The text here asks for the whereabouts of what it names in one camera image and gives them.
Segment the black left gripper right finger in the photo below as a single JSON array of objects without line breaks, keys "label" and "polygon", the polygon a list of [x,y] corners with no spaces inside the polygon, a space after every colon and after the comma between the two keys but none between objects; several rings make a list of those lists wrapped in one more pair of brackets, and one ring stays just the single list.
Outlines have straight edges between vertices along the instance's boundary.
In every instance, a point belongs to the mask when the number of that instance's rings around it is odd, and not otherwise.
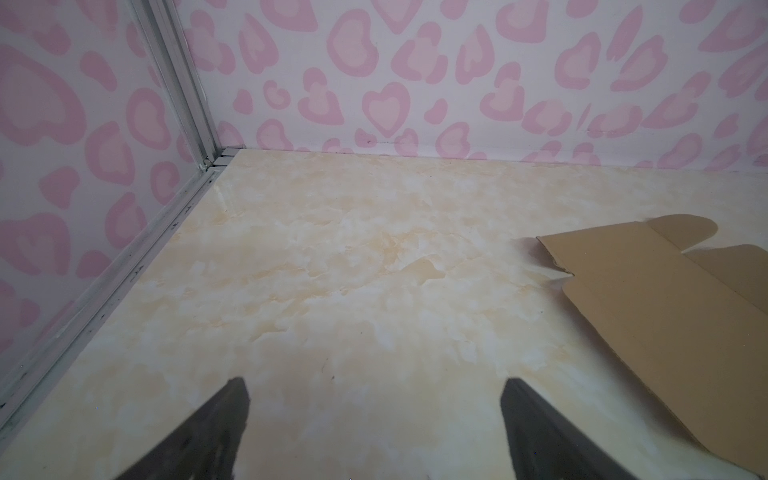
[{"label": "black left gripper right finger", "polygon": [[500,407],[518,479],[632,479],[521,378],[506,381]]}]

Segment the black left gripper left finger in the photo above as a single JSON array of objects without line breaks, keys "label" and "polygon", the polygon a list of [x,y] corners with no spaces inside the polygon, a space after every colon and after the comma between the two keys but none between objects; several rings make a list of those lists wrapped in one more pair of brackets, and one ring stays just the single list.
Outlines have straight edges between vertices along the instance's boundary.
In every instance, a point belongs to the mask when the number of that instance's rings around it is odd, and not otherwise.
[{"label": "black left gripper left finger", "polygon": [[117,478],[232,479],[249,406],[244,379],[230,379]]}]

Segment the brown cardboard paper box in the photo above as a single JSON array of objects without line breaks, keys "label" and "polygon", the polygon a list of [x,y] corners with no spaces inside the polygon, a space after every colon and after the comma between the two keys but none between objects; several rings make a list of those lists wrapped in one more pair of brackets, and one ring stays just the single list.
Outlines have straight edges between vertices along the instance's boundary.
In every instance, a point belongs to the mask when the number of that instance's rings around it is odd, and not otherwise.
[{"label": "brown cardboard paper box", "polygon": [[704,248],[705,217],[547,235],[565,296],[620,360],[715,456],[767,472],[767,253]]}]

